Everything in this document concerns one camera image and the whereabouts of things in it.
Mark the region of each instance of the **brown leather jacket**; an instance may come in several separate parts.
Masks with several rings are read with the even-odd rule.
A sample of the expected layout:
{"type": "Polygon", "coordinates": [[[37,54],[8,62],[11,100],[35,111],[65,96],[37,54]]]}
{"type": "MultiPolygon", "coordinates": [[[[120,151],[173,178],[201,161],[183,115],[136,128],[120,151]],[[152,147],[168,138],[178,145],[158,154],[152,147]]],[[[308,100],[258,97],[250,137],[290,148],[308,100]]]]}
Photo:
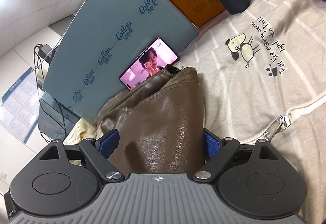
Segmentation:
{"type": "Polygon", "coordinates": [[[115,128],[120,144],[109,161],[129,173],[193,173],[204,165],[203,94],[194,68],[167,66],[101,109],[95,124],[115,128]]]}

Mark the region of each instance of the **white tiled wall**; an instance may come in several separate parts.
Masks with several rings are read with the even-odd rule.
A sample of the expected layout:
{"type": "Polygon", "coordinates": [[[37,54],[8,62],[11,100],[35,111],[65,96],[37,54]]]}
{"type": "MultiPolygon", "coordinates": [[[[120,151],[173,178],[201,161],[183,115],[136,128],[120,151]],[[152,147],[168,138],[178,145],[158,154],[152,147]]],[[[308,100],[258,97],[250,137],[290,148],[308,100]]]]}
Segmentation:
{"type": "MultiPolygon", "coordinates": [[[[2,57],[0,59],[0,97],[29,67],[34,67],[34,46],[41,43],[54,47],[60,38],[56,32],[46,27],[2,57]]],[[[0,193],[5,193],[15,175],[45,147],[46,142],[36,128],[25,145],[1,125],[0,142],[0,173],[7,175],[4,180],[5,184],[0,183],[0,193]]]]}

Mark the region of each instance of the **black cable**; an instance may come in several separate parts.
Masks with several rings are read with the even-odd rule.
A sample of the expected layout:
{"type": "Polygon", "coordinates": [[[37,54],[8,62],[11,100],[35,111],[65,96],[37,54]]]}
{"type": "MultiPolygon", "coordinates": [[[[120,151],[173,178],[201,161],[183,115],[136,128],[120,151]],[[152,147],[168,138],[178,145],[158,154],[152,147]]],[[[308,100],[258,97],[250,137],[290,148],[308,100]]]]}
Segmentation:
{"type": "MultiPolygon", "coordinates": [[[[41,58],[40,56],[37,54],[36,51],[34,51],[35,54],[38,56],[38,59],[37,59],[37,65],[39,65],[39,60],[41,62],[41,58]]],[[[43,66],[42,66],[42,63],[40,64],[40,67],[41,67],[41,72],[42,72],[42,77],[43,77],[43,80],[45,79],[44,77],[44,73],[43,73],[43,66]]],[[[61,106],[59,104],[59,102],[54,98],[54,100],[57,102],[58,106],[59,106],[59,109],[60,109],[60,112],[61,112],[61,116],[62,116],[62,121],[63,121],[63,126],[64,126],[64,130],[65,130],[65,136],[67,137],[67,129],[66,129],[66,124],[65,124],[65,117],[63,115],[63,112],[62,112],[62,109],[61,109],[61,106]]]]}
{"type": "Polygon", "coordinates": [[[59,102],[54,98],[54,100],[57,102],[57,104],[58,104],[58,106],[59,106],[59,108],[60,108],[60,111],[61,111],[61,115],[62,115],[62,120],[63,120],[63,126],[65,127],[64,129],[65,129],[65,136],[67,137],[67,130],[66,130],[66,124],[65,124],[65,117],[64,117],[64,115],[63,115],[63,112],[62,112],[62,109],[61,109],[61,106],[60,106],[60,104],[59,104],[59,102]]]}
{"type": "MultiPolygon", "coordinates": [[[[44,77],[44,74],[43,74],[43,71],[42,71],[42,64],[40,64],[40,65],[38,65],[38,62],[39,62],[39,60],[40,60],[40,56],[37,54],[37,52],[36,52],[36,48],[42,48],[42,44],[38,44],[38,45],[36,45],[35,47],[34,47],[34,67],[35,67],[35,81],[37,82],[37,74],[36,74],[36,69],[40,66],[41,67],[41,72],[42,72],[42,75],[43,75],[43,77],[44,77]],[[37,55],[37,57],[38,57],[38,60],[37,60],[37,63],[35,62],[35,55],[37,55]]],[[[55,100],[56,102],[57,102],[57,104],[59,105],[59,108],[60,108],[60,110],[61,110],[61,114],[62,114],[62,118],[63,118],[63,121],[64,121],[64,127],[58,122],[58,121],[56,121],[50,114],[48,114],[45,110],[44,110],[44,108],[42,107],[42,105],[41,105],[41,101],[40,101],[40,93],[39,93],[39,88],[38,88],[38,86],[37,86],[37,94],[38,94],[38,99],[39,99],[39,103],[40,103],[40,107],[41,107],[41,109],[43,110],[43,112],[45,113],[45,114],[47,114],[49,117],[51,117],[60,127],[62,127],[63,128],[63,130],[65,131],[65,136],[67,137],[67,132],[66,132],[66,124],[65,124],[65,121],[64,121],[64,116],[63,116],[63,112],[62,112],[62,109],[61,109],[61,107],[60,107],[60,104],[58,103],[58,101],[57,100],[55,100]]],[[[37,121],[37,125],[38,125],[38,128],[39,128],[39,131],[40,131],[40,125],[39,125],[39,121],[37,121]]],[[[46,135],[44,132],[41,132],[40,131],[40,133],[41,133],[41,137],[47,142],[47,143],[49,143],[49,141],[48,140],[46,140],[45,138],[44,138],[44,136],[43,136],[43,134],[44,135],[46,135]]]]}

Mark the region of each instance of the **zipper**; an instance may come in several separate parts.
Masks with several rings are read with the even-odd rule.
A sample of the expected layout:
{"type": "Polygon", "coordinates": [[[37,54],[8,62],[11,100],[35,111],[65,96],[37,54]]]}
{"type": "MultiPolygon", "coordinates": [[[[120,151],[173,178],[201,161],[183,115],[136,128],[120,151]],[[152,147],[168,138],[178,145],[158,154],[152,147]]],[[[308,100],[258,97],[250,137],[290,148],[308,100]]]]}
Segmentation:
{"type": "Polygon", "coordinates": [[[297,119],[310,114],[324,103],[326,103],[326,93],[306,104],[290,109],[285,115],[278,117],[265,131],[256,134],[254,137],[241,144],[255,144],[259,139],[271,141],[276,134],[286,130],[297,119]]]}

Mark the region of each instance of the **phone screen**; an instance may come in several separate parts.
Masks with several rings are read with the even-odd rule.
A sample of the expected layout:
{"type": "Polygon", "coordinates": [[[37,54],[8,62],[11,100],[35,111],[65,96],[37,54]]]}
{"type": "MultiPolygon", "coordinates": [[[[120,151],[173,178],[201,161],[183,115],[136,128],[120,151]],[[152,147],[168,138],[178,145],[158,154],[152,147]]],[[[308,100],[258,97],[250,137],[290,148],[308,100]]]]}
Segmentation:
{"type": "Polygon", "coordinates": [[[158,38],[120,76],[120,81],[129,90],[132,90],[150,76],[164,69],[167,64],[174,64],[177,60],[178,55],[162,39],[158,38]]]}

